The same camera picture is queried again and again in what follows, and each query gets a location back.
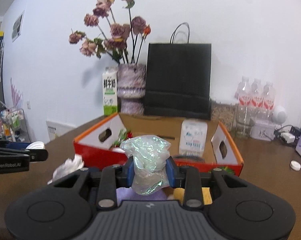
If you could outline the purple knitted cloth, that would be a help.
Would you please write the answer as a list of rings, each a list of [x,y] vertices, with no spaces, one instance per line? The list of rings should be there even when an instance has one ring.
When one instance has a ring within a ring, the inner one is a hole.
[[[160,201],[167,200],[167,195],[163,190],[159,190],[150,195],[139,195],[131,187],[120,187],[116,190],[117,202],[120,205],[124,200],[132,201]]]

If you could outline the white tissue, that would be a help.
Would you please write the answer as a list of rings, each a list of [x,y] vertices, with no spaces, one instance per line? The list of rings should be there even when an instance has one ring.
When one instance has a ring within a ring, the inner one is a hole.
[[[52,179],[48,181],[48,184],[75,172],[84,167],[84,161],[82,156],[75,154],[73,159],[68,158],[62,165],[55,169],[52,175]]]

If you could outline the iridescent plastic bag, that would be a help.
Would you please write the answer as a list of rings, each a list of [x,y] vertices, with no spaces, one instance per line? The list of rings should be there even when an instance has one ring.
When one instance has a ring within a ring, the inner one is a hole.
[[[133,158],[132,189],[139,195],[150,195],[169,186],[166,160],[170,142],[156,135],[133,137],[120,144],[127,157]]]

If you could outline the white plastic wipes container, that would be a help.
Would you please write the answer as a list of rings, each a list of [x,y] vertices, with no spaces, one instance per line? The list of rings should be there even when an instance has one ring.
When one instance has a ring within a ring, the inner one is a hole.
[[[181,125],[179,154],[202,157],[205,150],[207,128],[208,125],[204,121],[184,120]]]

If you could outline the yellow plush toy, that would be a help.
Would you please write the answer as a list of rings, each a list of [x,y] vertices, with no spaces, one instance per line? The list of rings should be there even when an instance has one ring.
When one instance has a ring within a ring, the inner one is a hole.
[[[184,204],[191,199],[199,200],[200,198],[204,205],[210,205],[213,202],[209,187],[202,187],[199,190],[199,188],[195,189],[188,186],[187,189],[181,187],[176,189],[166,188],[163,191],[167,195],[168,200],[178,200],[180,204]]]

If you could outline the red artificial rose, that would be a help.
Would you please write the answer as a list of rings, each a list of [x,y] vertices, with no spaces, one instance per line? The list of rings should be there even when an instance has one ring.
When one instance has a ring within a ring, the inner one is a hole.
[[[131,139],[132,137],[133,133],[131,132],[131,130],[121,129],[119,132],[118,139],[112,144],[112,148],[119,147],[122,142],[126,141],[127,139]]]

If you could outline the clear seed storage container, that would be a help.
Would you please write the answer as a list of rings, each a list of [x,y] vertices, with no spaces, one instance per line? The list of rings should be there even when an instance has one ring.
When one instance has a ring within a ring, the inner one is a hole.
[[[237,104],[235,99],[212,99],[211,120],[221,122],[229,132],[232,131],[236,122]]]

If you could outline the clear glass cup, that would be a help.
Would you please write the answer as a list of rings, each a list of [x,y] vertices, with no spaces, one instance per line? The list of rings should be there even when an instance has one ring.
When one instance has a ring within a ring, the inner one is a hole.
[[[254,121],[254,109],[250,106],[238,105],[236,109],[235,135],[239,138],[248,138]]]

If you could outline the white floral tin box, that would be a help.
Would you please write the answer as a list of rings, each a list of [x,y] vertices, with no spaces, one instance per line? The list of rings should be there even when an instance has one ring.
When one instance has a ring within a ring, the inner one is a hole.
[[[252,139],[273,141],[276,129],[276,124],[269,120],[256,119],[250,132],[250,137]]]

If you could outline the black paper shopping bag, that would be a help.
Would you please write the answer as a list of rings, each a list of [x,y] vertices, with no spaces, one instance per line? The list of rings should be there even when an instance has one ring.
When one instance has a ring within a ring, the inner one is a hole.
[[[148,46],[145,115],[211,119],[210,43],[169,43]]]

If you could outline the left pink water bottle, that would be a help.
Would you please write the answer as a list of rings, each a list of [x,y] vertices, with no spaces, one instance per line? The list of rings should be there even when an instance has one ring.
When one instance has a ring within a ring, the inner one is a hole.
[[[239,105],[250,106],[251,104],[251,86],[249,78],[242,76],[242,81],[238,84],[235,97],[238,99]]]

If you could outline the purple marbled ceramic vase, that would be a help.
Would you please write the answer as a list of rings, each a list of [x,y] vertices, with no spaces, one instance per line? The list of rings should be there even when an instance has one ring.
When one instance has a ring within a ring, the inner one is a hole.
[[[146,94],[146,65],[118,65],[118,98],[121,113],[130,115],[144,114],[144,97]]]

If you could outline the white charger plug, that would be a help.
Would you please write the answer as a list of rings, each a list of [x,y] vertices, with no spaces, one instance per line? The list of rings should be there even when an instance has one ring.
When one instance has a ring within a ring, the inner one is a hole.
[[[295,142],[295,136],[289,132],[281,133],[281,138],[286,144],[292,144],[293,142]]]

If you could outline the white round speaker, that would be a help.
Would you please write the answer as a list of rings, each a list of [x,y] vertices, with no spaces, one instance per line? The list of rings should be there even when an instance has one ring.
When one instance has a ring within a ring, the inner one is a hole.
[[[286,122],[287,113],[283,106],[276,106],[272,112],[272,121],[277,124],[283,124]]]

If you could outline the right pink water bottle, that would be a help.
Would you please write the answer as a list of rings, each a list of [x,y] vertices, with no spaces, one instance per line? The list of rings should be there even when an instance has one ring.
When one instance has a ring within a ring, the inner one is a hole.
[[[272,110],[275,104],[276,90],[273,87],[273,83],[267,81],[263,88],[263,108],[266,110]]]

